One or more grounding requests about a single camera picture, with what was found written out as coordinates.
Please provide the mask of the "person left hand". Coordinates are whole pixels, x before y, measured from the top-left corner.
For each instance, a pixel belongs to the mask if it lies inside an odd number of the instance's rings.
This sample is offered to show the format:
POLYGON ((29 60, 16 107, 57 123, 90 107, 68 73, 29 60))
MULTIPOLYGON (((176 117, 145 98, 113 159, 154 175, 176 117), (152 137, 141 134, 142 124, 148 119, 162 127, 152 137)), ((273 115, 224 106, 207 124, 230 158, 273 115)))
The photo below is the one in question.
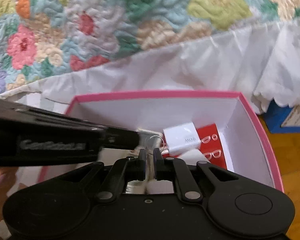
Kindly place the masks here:
POLYGON ((18 167, 0 168, 0 222, 2 221, 2 207, 7 199, 7 193, 16 184, 18 167))

